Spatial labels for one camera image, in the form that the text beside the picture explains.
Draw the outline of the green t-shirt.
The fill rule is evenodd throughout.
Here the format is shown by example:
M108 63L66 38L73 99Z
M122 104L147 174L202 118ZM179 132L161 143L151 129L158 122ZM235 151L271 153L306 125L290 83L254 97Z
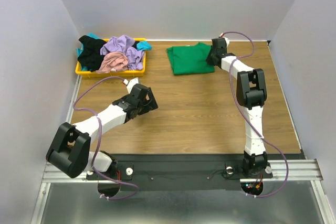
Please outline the green t-shirt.
M199 42L193 46L173 46L166 50L174 75L213 73L206 62L211 46Z

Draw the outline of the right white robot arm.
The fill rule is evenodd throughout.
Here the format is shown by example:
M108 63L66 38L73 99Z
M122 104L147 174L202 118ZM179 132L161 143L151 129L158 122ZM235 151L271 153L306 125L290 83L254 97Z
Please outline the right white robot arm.
M212 39L206 62L229 73L229 80L236 79L234 101L245 120L246 142L242 171L245 175L261 172L267 166L266 148L263 143L262 113L267 99L265 74L241 62L227 52L229 40L225 37Z

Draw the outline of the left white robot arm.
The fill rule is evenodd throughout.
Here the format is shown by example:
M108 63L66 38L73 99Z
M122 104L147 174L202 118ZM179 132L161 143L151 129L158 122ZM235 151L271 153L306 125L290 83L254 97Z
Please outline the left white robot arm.
M59 126L47 151L46 160L70 178L84 171L107 172L117 161L105 152L91 152L91 143L101 140L102 135L138 115L158 108L150 87L136 83L127 88L128 94L115 100L100 113L75 124Z

